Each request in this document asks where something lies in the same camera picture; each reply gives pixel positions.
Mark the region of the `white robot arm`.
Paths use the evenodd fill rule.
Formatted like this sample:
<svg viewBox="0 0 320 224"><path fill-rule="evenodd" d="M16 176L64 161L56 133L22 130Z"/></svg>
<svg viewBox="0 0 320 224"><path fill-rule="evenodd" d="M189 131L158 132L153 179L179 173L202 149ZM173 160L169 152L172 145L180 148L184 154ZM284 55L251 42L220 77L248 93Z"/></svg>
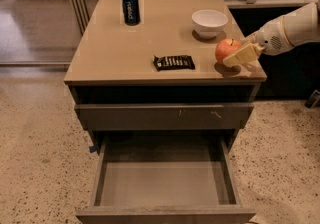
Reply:
<svg viewBox="0 0 320 224"><path fill-rule="evenodd" d="M255 61L262 54L277 56L297 46L319 41L319 7L312 2L268 21L225 57L223 64L233 67Z"/></svg>

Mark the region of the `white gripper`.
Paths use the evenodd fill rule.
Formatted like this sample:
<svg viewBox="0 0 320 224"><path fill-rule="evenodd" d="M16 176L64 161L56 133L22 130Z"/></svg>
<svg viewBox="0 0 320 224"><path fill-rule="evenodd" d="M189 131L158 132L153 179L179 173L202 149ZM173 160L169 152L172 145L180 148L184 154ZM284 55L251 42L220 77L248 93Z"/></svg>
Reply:
<svg viewBox="0 0 320 224"><path fill-rule="evenodd" d="M276 56L293 49L286 35L283 17L267 22L257 33L251 33L242 38L240 42L244 45L223 59L223 64L226 67L255 61L262 53Z"/></svg>

